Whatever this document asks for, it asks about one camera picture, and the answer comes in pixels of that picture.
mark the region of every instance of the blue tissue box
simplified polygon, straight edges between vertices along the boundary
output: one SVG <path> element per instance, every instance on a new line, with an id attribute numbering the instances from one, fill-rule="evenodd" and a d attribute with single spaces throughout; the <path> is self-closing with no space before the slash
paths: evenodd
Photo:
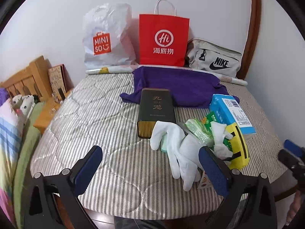
<path id="1" fill-rule="evenodd" d="M 209 108 L 214 111 L 220 123 L 230 125 L 236 122 L 246 141 L 256 133 L 249 118 L 233 96 L 214 94 Z"/>

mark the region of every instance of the yellow package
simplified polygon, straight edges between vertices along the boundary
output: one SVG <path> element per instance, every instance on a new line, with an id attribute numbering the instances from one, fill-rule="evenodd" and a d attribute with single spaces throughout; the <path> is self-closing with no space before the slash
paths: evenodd
<path id="1" fill-rule="evenodd" d="M 247 166 L 250 159 L 246 141 L 236 122 L 228 125 L 226 130 L 233 135 L 233 139 L 229 140 L 232 146 L 233 156 L 231 164 L 228 167 L 230 169 L 241 170 L 243 167 Z"/>

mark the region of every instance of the pillow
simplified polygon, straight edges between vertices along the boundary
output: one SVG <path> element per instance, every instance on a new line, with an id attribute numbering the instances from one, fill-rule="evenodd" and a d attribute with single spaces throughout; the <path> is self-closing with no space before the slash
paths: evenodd
<path id="1" fill-rule="evenodd" d="M 14 111 L 11 99 L 0 107 L 0 207 L 14 224 L 13 178 L 21 148 L 23 116 Z"/>

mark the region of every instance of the purple fabric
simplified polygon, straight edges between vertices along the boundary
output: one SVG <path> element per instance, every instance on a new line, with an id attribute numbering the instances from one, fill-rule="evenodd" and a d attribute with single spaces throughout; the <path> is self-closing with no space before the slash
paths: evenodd
<path id="1" fill-rule="evenodd" d="M 5 88 L 0 88 L 0 106 L 10 97 Z"/>
<path id="2" fill-rule="evenodd" d="M 143 88 L 169 89 L 174 106 L 190 108 L 208 108 L 213 94 L 228 95 L 216 76 L 204 72 L 143 66 L 132 73 L 135 90 L 120 94 L 123 102 L 140 104 Z"/>

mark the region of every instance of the striped mattress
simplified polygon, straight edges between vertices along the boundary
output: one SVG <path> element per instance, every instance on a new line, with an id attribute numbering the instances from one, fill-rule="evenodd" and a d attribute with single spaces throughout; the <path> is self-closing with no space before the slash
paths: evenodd
<path id="1" fill-rule="evenodd" d="M 224 84 L 240 98 L 257 134 L 248 142 L 246 175 L 265 172 L 273 182 L 286 170 L 277 160 L 280 141 L 262 108 L 245 86 Z M 133 75 L 100 74 L 84 78 L 70 93 L 45 130 L 31 161 L 31 174 L 56 175 L 72 168 L 93 145 L 103 160 L 86 192 L 79 196 L 90 210 L 134 219 L 174 219 L 216 210 L 222 201 L 213 188 L 183 190 L 173 179 L 168 157 L 152 151 L 149 140 L 137 137 L 139 105 L 123 103 L 132 93 Z M 177 122 L 203 118 L 208 109 L 175 108 Z"/>

